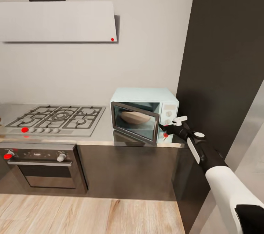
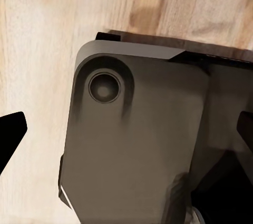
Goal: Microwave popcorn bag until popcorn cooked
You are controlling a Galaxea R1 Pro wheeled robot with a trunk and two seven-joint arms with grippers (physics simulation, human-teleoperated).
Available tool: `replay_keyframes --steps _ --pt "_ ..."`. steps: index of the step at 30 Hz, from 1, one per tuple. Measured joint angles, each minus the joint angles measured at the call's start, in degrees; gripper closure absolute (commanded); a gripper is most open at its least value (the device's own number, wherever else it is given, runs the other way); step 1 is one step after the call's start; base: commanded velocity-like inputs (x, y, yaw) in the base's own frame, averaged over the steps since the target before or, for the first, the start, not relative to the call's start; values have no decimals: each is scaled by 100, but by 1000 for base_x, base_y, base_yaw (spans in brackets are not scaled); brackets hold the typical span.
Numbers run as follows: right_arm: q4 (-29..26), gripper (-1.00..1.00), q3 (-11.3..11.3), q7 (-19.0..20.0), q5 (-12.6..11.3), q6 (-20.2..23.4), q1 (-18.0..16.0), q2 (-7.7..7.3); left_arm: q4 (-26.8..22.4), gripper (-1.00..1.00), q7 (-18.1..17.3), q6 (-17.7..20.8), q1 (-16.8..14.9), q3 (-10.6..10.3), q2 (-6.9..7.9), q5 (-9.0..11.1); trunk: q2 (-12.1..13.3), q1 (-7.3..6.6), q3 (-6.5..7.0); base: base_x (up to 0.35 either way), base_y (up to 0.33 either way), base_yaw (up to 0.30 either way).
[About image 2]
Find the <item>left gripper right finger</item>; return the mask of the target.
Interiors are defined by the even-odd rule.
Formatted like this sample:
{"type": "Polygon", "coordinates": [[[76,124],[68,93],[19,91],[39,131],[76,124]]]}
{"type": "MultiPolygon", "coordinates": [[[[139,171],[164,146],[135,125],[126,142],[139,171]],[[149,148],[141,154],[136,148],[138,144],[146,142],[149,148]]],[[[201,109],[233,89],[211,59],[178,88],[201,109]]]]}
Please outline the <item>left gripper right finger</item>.
{"type": "Polygon", "coordinates": [[[253,113],[241,111],[236,129],[253,153],[253,113]]]}

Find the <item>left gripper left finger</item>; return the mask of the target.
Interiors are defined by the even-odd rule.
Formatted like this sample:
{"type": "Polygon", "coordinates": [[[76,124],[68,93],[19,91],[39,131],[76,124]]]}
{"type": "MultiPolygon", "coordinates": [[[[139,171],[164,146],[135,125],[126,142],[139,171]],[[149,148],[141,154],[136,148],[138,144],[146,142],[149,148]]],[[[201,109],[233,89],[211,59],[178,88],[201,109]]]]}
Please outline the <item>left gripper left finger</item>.
{"type": "Polygon", "coordinates": [[[26,132],[27,123],[22,111],[0,117],[0,175],[26,132]]]}

